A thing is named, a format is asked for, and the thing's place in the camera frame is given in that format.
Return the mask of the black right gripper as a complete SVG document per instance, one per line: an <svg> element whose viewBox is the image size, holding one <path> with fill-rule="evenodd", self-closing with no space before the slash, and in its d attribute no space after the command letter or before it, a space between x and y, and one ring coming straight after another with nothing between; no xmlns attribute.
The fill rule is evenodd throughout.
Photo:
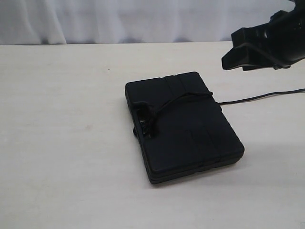
<svg viewBox="0 0 305 229"><path fill-rule="evenodd" d="M232 49L222 57L222 68L243 71L263 68L288 69L305 58L305 2L280 10L270 21L232 33Z"/></svg>

